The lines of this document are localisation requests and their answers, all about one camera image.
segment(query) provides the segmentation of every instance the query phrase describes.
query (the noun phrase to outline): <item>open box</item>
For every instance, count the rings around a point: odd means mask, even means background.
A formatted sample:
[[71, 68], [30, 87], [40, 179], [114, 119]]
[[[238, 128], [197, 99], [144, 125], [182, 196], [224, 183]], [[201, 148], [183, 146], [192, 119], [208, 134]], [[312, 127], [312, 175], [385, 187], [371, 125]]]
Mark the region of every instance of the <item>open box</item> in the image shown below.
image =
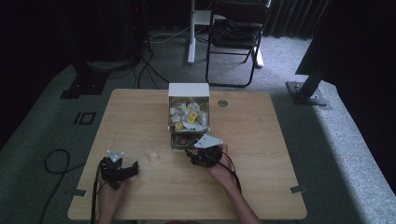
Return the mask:
[[194, 147], [209, 125], [209, 85], [170, 83], [168, 130], [172, 149]]

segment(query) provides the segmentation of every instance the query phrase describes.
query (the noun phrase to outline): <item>dark curtain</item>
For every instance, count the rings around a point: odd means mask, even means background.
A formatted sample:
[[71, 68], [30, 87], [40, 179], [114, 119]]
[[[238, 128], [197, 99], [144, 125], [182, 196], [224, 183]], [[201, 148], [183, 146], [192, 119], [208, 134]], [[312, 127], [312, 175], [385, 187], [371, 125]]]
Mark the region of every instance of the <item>dark curtain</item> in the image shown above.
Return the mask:
[[272, 0], [265, 35], [313, 38], [332, 0]]

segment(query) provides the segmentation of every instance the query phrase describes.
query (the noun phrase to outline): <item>black chair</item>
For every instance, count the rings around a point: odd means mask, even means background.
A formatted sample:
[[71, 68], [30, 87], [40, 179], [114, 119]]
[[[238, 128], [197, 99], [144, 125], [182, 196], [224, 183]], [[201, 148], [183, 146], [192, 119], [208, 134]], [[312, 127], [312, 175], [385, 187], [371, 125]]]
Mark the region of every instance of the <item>black chair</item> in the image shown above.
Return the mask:
[[[261, 2], [214, 0], [210, 13], [209, 37], [206, 51], [206, 82], [212, 86], [246, 87], [253, 79], [262, 31], [269, 19], [269, 8]], [[243, 49], [243, 52], [211, 51], [211, 45], [219, 49]], [[209, 80], [210, 54], [245, 55], [253, 53], [250, 78], [246, 84], [216, 83]]]

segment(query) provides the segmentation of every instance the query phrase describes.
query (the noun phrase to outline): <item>hand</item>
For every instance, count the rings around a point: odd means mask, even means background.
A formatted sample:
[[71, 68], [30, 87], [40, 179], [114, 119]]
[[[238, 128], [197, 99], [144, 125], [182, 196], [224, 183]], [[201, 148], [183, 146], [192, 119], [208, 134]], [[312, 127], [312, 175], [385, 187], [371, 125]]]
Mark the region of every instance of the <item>hand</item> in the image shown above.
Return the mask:
[[[219, 145], [219, 147], [223, 153], [228, 154], [228, 146], [226, 144], [221, 144], [221, 145]], [[222, 164], [227, 166], [230, 170], [233, 169], [232, 163], [227, 156], [222, 155], [219, 162], [221, 162]], [[226, 170], [224, 167], [222, 167], [218, 164], [208, 168], [208, 172], [223, 187], [225, 187], [226, 185], [229, 185], [231, 183], [234, 183], [233, 175], [230, 173], [230, 171]]]
[[102, 173], [99, 172], [99, 224], [109, 224], [113, 220], [114, 215], [119, 208], [122, 199], [125, 197], [129, 181], [124, 180], [120, 182], [120, 187], [113, 189], [103, 178]]

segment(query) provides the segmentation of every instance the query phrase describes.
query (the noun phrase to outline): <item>gray carpet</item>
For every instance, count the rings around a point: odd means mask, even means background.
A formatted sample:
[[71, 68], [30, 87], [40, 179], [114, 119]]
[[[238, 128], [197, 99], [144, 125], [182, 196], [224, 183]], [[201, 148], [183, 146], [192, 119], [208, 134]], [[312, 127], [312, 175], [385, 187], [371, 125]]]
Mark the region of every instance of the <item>gray carpet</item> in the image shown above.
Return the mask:
[[[151, 66], [171, 82], [205, 82], [205, 43], [197, 41], [193, 65], [187, 64], [188, 43], [187, 38], [152, 43]], [[250, 86], [244, 89], [211, 87], [210, 90], [271, 94], [298, 181], [307, 188], [303, 197], [308, 216], [299, 220], [300, 223], [396, 223], [395, 195], [336, 88], [326, 82], [319, 85], [331, 110], [295, 105], [291, 100], [285, 82], [306, 80], [306, 76], [295, 76], [294, 73], [309, 44], [309, 40], [298, 38], [264, 37], [261, 47], [264, 67], [256, 69]], [[211, 66], [214, 78], [227, 75], [230, 76], [227, 80], [246, 80], [248, 64], [233, 63], [230, 66], [235, 56], [217, 57], [219, 59], [214, 59]], [[106, 68], [115, 64], [95, 62], [92, 65]], [[46, 172], [46, 155], [63, 148], [70, 153], [69, 168], [82, 164], [89, 155], [111, 92], [117, 88], [136, 88], [136, 78], [143, 66], [140, 63], [135, 69], [112, 73], [101, 95], [82, 95], [75, 100], [60, 99], [76, 74], [73, 67], [65, 68], [51, 81], [20, 128], [0, 151], [0, 223], [39, 223], [46, 201], [61, 178]], [[152, 70], [145, 70], [142, 75], [141, 89], [167, 89], [167, 83]], [[93, 123], [75, 123], [78, 113], [95, 113]], [[64, 153], [53, 154], [48, 160], [49, 168], [57, 171], [61, 171], [65, 164]], [[88, 223], [67, 217], [81, 173], [82, 168], [77, 168], [64, 176], [49, 203], [43, 223]], [[276, 220], [264, 222], [277, 223]], [[294, 220], [282, 220], [281, 223], [294, 223]]]

